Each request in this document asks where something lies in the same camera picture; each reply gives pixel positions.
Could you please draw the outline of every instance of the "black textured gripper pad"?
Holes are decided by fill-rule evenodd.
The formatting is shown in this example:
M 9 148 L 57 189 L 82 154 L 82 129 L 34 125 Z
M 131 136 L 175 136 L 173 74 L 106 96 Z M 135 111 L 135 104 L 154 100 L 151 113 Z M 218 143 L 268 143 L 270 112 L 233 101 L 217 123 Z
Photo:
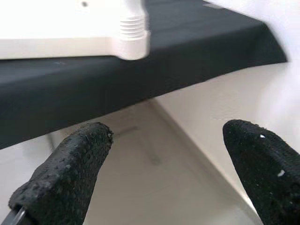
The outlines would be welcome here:
M 101 123 L 80 128 L 13 193 L 10 208 L 24 207 L 38 225 L 82 225 L 112 142 L 112 132 Z
M 264 225 L 300 224 L 300 155 L 275 133 L 247 121 L 223 127 L 239 178 Z

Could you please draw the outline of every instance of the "white device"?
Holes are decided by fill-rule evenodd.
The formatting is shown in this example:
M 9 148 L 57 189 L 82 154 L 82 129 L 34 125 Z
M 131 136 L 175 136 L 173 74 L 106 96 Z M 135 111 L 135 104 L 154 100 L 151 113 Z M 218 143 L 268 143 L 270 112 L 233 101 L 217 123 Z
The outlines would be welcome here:
M 0 59 L 149 52 L 143 0 L 3 0 L 0 21 Z

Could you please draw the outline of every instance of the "white floor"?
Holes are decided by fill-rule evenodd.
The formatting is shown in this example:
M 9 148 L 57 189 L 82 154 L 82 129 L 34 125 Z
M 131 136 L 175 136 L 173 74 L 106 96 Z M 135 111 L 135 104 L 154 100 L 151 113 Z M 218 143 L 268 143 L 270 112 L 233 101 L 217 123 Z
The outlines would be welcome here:
M 254 224 L 148 104 L 100 121 L 121 135 L 100 170 L 86 225 Z M 56 132 L 56 141 L 75 128 Z M 12 192 L 49 154 L 44 137 L 0 150 L 0 221 Z

